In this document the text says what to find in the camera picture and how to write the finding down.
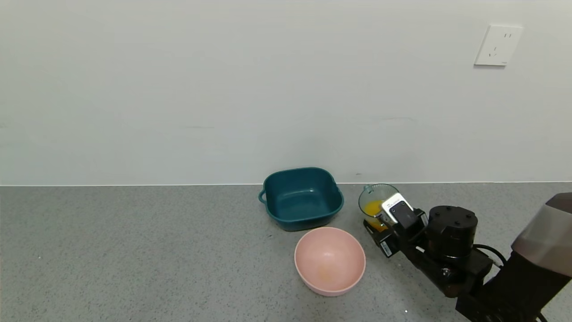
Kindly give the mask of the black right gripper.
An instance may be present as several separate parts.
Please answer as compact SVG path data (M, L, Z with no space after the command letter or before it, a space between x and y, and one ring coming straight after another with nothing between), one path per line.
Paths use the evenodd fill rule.
M386 258L399 253L408 245L414 245L425 230L427 224L427 214L420 208L413 210L416 216L415 222L408 228L402 224L389 224L380 232L367 220L363 220L363 226L371 237L374 237L376 246L382 251Z

